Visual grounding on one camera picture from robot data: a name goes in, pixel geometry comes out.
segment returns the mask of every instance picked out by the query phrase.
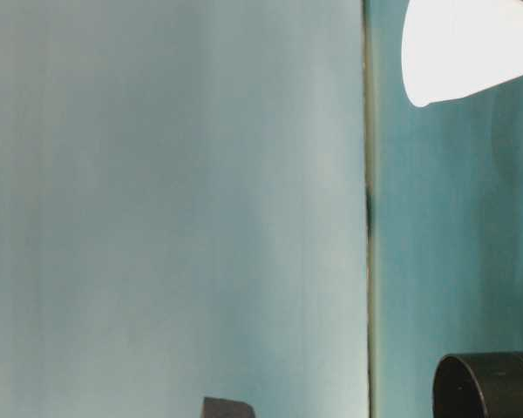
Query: teal wall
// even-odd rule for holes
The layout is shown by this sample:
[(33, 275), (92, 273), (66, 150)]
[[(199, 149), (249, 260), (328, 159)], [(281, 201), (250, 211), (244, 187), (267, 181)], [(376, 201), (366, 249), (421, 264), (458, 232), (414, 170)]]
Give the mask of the teal wall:
[(407, 3), (366, 4), (377, 418), (430, 417), (443, 354), (523, 350), (523, 78), (413, 107)]
[(0, 0), (0, 418), (367, 415), (360, 15)]

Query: black object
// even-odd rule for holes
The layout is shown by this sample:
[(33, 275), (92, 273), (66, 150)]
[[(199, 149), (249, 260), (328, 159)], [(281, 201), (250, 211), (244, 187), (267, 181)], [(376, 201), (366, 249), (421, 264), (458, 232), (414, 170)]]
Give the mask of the black object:
[(433, 404), (435, 418), (523, 418), (523, 353), (447, 355)]
[(204, 398), (201, 418), (255, 418), (255, 413), (244, 402)]

